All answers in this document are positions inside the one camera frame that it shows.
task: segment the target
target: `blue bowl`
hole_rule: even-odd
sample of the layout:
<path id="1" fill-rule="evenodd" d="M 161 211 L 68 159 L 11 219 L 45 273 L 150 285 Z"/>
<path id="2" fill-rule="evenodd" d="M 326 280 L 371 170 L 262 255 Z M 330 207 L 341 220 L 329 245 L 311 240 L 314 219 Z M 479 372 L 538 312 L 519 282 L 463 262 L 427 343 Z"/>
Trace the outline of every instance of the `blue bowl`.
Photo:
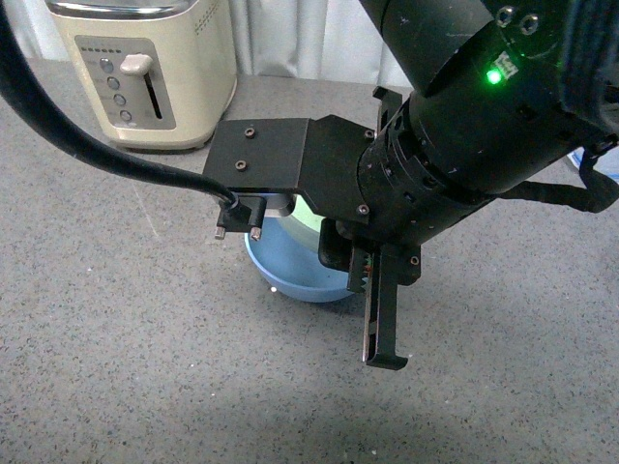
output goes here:
<path id="1" fill-rule="evenodd" d="M 251 261 L 262 276 L 284 295 L 311 303 L 327 303 L 352 295 L 346 290 L 348 274 L 325 268 L 318 255 L 297 243 L 267 217 L 259 242 L 245 236 Z"/>

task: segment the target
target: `cream toaster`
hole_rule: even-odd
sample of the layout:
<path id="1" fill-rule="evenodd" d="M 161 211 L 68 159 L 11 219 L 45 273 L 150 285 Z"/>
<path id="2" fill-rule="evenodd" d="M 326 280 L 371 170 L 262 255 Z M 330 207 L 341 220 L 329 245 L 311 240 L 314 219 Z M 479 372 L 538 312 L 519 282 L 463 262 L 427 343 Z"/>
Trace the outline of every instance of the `cream toaster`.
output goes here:
<path id="1" fill-rule="evenodd" d="M 45 0 L 103 133 L 154 150 L 201 146 L 229 105 L 227 0 Z"/>

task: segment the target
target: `toaster control panel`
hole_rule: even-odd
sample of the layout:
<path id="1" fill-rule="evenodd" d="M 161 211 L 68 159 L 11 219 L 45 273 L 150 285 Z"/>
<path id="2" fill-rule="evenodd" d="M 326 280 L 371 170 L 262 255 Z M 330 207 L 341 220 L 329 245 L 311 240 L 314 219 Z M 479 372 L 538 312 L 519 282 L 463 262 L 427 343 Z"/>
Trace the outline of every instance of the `toaster control panel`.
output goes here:
<path id="1" fill-rule="evenodd" d="M 76 36 L 107 119 L 117 128 L 176 128 L 155 45 L 148 39 Z"/>

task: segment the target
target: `black cable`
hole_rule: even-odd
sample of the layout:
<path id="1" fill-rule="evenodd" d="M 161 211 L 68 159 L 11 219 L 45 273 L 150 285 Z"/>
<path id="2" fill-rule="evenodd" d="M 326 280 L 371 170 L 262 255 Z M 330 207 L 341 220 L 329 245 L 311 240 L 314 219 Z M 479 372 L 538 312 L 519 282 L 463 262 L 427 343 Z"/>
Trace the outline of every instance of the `black cable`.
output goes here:
<path id="1" fill-rule="evenodd" d="M 585 150 L 578 173 L 586 188 L 524 181 L 499 195 L 504 200 L 539 201 L 569 206 L 583 213 L 601 213 L 619 200 L 619 185 L 594 169 L 599 156 Z"/>
<path id="2" fill-rule="evenodd" d="M 237 203 L 236 195 L 219 182 L 194 172 L 132 157 L 87 134 L 49 98 L 26 62 L 0 0 L 0 95 L 41 137 L 103 171 L 137 181 L 192 189 L 219 198 L 224 206 Z"/>

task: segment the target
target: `speckled countertop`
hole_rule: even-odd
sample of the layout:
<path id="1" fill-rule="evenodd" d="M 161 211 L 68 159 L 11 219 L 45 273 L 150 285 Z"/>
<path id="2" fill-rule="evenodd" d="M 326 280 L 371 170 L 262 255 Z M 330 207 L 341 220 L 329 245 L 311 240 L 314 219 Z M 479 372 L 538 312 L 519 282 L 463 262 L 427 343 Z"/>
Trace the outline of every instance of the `speckled countertop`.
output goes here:
<path id="1" fill-rule="evenodd" d="M 98 134 L 71 67 L 34 65 Z M 242 77 L 227 117 L 371 126 L 370 92 Z M 362 298 L 271 293 L 210 199 L 78 163 L 2 101 L 0 127 L 0 462 L 619 460 L 619 207 L 497 201 L 428 243 L 395 373 L 359 361 Z"/>

